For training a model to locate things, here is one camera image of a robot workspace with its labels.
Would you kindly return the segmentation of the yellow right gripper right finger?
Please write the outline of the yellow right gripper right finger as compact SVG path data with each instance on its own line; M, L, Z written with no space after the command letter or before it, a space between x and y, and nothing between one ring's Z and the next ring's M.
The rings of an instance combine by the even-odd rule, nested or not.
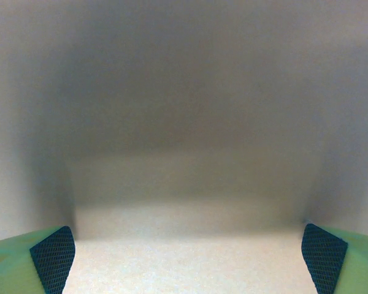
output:
M320 294L368 294L368 236L307 224L301 252Z

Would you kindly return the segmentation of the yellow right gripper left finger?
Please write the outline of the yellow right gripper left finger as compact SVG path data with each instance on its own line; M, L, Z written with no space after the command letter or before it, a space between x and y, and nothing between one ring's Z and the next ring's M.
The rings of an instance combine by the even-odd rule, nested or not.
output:
M75 257L68 226L0 240L0 293L62 293Z

